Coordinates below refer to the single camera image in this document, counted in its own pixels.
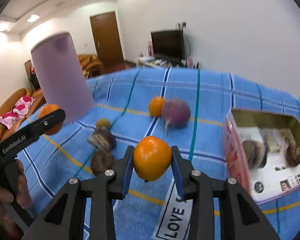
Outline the left hand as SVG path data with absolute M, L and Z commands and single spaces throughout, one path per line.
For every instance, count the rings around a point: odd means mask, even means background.
M 27 187 L 27 179 L 24 174 L 24 167 L 20 160 L 16 160 L 18 164 L 18 194 L 16 196 L 17 203 L 25 210 L 32 206 L 32 199 Z M 21 239 L 21 229 L 15 221 L 9 216 L 4 203 L 13 202 L 14 197 L 7 189 L 0 186 L 0 239 Z

